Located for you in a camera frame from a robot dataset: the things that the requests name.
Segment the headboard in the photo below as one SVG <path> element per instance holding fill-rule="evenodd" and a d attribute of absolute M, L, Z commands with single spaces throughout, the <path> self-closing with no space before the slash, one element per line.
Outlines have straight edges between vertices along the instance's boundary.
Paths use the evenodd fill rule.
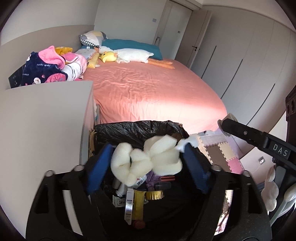
<path fill-rule="evenodd" d="M 77 51 L 81 47 L 79 35 L 94 30 L 94 25 L 69 25 L 45 28 L 15 38 L 0 46 L 0 91 L 9 89 L 8 78 L 15 73 L 31 52 L 39 52 L 51 45 L 72 47 Z"/>

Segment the wall socket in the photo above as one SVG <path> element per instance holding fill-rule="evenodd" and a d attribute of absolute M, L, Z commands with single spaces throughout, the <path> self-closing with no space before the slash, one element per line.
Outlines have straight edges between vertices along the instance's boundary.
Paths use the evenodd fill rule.
<path fill-rule="evenodd" d="M 262 165 L 264 162 L 265 162 L 265 159 L 264 159 L 263 156 L 262 156 L 261 158 L 259 158 L 259 163 L 260 163 L 260 165 Z"/>

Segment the door handle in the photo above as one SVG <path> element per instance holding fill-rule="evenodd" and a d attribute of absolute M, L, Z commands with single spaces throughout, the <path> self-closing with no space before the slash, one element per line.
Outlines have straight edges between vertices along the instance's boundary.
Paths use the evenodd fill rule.
<path fill-rule="evenodd" d="M 157 40 L 160 40 L 160 37 L 156 38 L 154 45 L 156 45 Z"/>

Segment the white dresser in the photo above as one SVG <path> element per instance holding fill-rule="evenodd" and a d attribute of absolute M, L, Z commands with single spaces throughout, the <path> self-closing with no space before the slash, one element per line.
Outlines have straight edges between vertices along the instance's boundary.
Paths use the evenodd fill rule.
<path fill-rule="evenodd" d="M 44 173 L 68 172 L 88 159 L 92 84 L 46 83 L 0 92 L 0 205 L 23 236 Z"/>

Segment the pink blanket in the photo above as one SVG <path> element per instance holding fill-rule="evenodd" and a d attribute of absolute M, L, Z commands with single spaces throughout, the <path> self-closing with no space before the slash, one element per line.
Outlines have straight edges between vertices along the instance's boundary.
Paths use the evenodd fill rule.
<path fill-rule="evenodd" d="M 102 63 L 87 69 L 101 123 L 173 121 L 189 133 L 216 130 L 226 109 L 218 95 L 195 73 L 177 61 L 175 69 L 130 62 Z"/>

